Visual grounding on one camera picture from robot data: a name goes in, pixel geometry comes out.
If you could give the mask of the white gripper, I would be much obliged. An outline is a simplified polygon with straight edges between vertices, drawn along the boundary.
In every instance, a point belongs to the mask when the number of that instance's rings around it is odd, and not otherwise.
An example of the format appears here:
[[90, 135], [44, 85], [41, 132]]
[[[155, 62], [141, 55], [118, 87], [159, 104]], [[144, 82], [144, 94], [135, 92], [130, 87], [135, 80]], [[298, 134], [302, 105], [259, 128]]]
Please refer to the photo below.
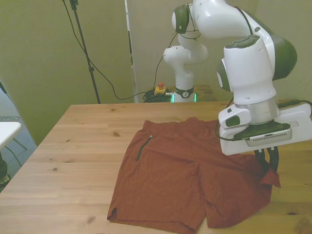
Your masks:
[[[311, 140], [312, 120], [310, 119], [311, 107], [309, 104], [301, 104], [292, 108], [280, 111], [280, 116], [274, 119], [280, 124], [290, 125], [286, 130], [270, 130], [266, 134], [257, 134], [243, 140], [231, 141], [235, 134], [238, 134], [248, 125], [241, 125], [231, 128], [220, 127], [219, 135], [222, 152], [225, 155], [234, 155], [255, 151], [254, 154], [263, 172], [268, 172], [270, 167], [277, 172], [279, 164], [279, 151], [277, 146], [292, 144]], [[269, 163], [265, 159], [266, 149], [269, 153]]]

